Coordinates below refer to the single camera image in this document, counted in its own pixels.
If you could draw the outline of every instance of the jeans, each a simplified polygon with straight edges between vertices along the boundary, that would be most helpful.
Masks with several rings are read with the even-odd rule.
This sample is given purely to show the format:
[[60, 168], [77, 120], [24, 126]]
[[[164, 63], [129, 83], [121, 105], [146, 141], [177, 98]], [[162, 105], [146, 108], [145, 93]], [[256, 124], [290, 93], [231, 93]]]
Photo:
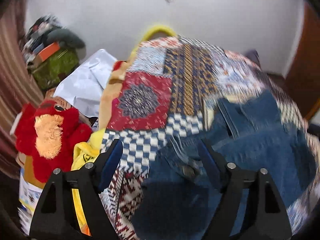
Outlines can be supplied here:
[[[198, 154], [200, 139], [242, 169], [270, 172], [286, 207], [308, 187], [316, 173], [303, 131], [283, 125], [269, 91], [238, 105], [222, 98], [212, 127], [186, 138], [171, 138], [150, 164], [144, 200], [132, 217], [142, 239], [200, 240], [221, 194], [213, 188]], [[243, 191], [231, 234], [238, 233], [244, 218], [248, 190]]]

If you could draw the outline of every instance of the yellow handle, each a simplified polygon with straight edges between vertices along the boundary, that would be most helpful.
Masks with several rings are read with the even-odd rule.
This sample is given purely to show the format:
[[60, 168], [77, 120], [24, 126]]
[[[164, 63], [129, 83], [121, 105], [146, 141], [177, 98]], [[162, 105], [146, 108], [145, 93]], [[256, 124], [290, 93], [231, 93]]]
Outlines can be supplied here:
[[[177, 36], [177, 34], [175, 33], [174, 30], [172, 30], [170, 27], [168, 26], [165, 26], [165, 25], [155, 25], [153, 27], [151, 27], [146, 33], [145, 35], [143, 35], [143, 38], [141, 39], [141, 41], [139, 42], [139, 44], [143, 41], [148, 41], [151, 39], [151, 37], [153, 35], [155, 35], [156, 33], [159, 33], [159, 32], [162, 32], [162, 33], [165, 33], [167, 34], [168, 36]], [[132, 52], [131, 52], [131, 55], [130, 55], [130, 58], [136, 53], [138, 49], [138, 46], [136, 46]]]

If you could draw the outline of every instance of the curtain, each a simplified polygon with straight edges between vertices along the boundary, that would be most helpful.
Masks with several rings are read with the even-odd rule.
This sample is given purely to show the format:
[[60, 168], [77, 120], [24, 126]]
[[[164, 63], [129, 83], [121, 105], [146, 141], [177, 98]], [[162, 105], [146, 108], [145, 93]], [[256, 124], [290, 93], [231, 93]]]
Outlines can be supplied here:
[[7, 0], [0, 18], [0, 170], [19, 178], [15, 138], [9, 131], [23, 104], [40, 104], [43, 95], [28, 75], [21, 50], [24, 46], [26, 0]]

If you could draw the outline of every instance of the metal screw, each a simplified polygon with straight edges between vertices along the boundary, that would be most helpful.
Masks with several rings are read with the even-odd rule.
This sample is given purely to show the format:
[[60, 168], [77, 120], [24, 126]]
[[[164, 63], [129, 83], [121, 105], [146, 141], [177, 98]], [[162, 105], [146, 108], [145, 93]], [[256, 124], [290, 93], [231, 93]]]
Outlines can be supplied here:
[[234, 169], [234, 168], [236, 168], [236, 165], [235, 165], [234, 163], [228, 163], [228, 164], [227, 164], [227, 167], [228, 167], [229, 169]]
[[59, 174], [60, 171], [61, 171], [60, 168], [55, 168], [55, 169], [53, 170], [53, 174]]
[[261, 172], [262, 174], [264, 174], [264, 175], [268, 174], [268, 170], [265, 169], [265, 168], [261, 168], [261, 169], [260, 169], [260, 172]]
[[93, 163], [86, 163], [84, 166], [86, 169], [91, 169], [93, 167]]

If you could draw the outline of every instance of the red stuffed toy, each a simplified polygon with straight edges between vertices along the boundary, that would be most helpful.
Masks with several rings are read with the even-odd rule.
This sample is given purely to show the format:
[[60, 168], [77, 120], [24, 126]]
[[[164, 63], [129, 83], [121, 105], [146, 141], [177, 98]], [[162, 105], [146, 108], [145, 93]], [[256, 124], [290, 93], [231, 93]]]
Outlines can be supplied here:
[[35, 178], [47, 182], [55, 168], [70, 171], [74, 146], [86, 142], [91, 133], [87, 124], [79, 123], [76, 108], [64, 109], [46, 100], [38, 109], [31, 104], [23, 107], [15, 130], [16, 148], [32, 156]]

